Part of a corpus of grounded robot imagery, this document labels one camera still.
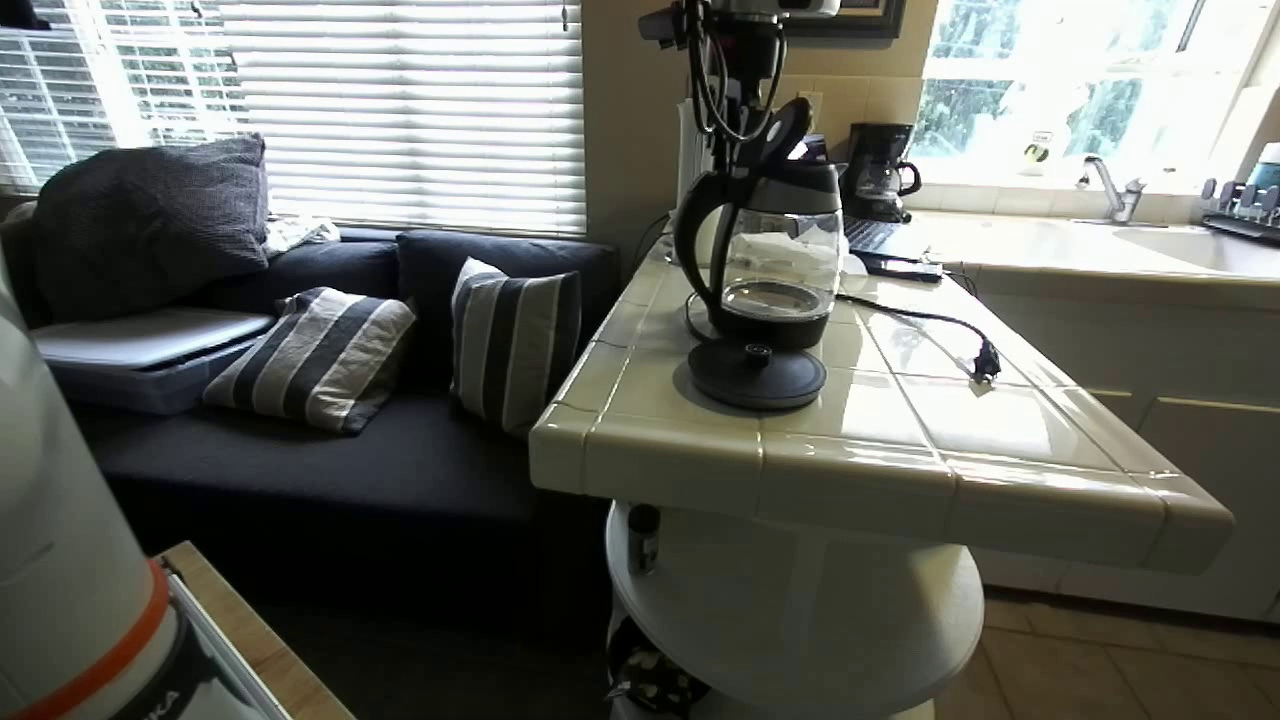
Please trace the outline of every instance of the window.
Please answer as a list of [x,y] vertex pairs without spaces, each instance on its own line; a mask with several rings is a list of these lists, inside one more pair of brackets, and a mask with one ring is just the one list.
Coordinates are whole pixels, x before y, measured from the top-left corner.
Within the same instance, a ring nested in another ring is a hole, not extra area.
[[272,207],[585,230],[576,0],[35,0],[0,36],[0,183],[261,133]]
[[941,0],[913,154],[1205,171],[1272,0]]

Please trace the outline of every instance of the floor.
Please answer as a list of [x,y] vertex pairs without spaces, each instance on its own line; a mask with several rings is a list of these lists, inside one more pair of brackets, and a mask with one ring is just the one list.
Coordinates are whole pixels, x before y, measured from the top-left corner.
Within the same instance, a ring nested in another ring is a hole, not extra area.
[[[266,606],[354,702],[390,720],[604,720],[595,651],[550,651],[477,627]],[[1280,632],[988,595],[984,642],[941,720],[1280,720]]]

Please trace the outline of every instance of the window blinds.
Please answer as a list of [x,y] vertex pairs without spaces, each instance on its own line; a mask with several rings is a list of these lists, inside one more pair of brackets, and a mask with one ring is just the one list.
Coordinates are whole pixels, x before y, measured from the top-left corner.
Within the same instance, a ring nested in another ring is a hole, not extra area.
[[[146,125],[146,140],[261,133],[276,210],[585,230],[576,0],[95,7],[99,17],[63,17],[79,42],[99,42],[95,58],[121,62],[116,86],[95,72],[99,105],[116,98],[99,115],[131,115],[124,129]],[[124,145],[121,125],[99,119],[95,148],[111,140],[103,129]]]
[[111,145],[111,125],[71,31],[0,36],[0,186],[30,190]]

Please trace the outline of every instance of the pillow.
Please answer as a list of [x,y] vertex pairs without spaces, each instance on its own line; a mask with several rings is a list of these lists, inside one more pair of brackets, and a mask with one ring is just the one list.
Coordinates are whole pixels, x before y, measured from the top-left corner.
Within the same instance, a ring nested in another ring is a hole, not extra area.
[[454,394],[500,433],[529,433],[576,356],[567,275],[505,275],[469,258],[454,285]]
[[35,198],[31,288],[53,323],[166,308],[267,266],[266,140],[116,148]]
[[414,227],[398,236],[402,246],[402,292],[414,301],[416,329],[403,344],[414,370],[402,382],[448,388],[454,382],[454,319],[448,296],[469,254],[508,275],[556,275],[567,272],[582,302],[576,341],[592,336],[618,301],[618,252],[604,242],[576,241],[529,241],[529,236],[483,236],[457,227]]
[[362,433],[390,399],[414,308],[314,288],[285,301],[276,329],[230,364],[204,399],[257,414]]

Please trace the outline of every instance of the cabinet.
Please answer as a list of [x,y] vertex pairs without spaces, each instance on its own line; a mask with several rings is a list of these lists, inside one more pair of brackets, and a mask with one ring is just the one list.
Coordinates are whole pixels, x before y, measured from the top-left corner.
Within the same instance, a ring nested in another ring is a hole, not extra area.
[[984,581],[1280,624],[1280,288],[957,275],[1238,515],[1205,574],[993,551]]

